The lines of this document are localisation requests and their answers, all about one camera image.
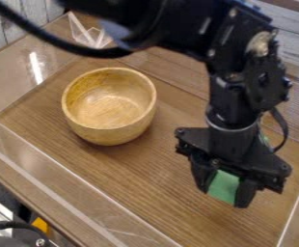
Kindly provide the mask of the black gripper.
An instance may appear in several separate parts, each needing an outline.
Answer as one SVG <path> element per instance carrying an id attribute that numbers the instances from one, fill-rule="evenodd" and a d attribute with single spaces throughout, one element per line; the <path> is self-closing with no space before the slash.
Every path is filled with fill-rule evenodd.
<path id="1" fill-rule="evenodd" d="M 247 208 L 258 190 L 282 193 L 292 168 L 276 155 L 280 147 L 271 147 L 264 139 L 258 120 L 246 126 L 207 123 L 207 127 L 175 130 L 175 151 L 188 158 L 196 186 L 204 193 L 219 170 L 239 178 L 235 207 Z"/>

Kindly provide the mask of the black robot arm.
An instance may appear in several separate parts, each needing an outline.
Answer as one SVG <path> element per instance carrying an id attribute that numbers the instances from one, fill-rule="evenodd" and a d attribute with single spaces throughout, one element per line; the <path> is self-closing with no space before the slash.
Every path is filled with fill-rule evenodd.
<path id="1" fill-rule="evenodd" d="M 248 0 L 56 0 L 65 9 L 95 16 L 116 43 L 89 48 L 47 32 L 0 0 L 0 15 L 41 41 L 99 59 L 129 56 L 159 46 L 206 64 L 210 100 L 206 127 L 175 130 L 176 151 L 191 163 L 198 188 L 236 208 L 263 189 L 280 193 L 292 168 L 279 158 L 260 129 L 292 83 L 279 55 L 278 28 Z"/>

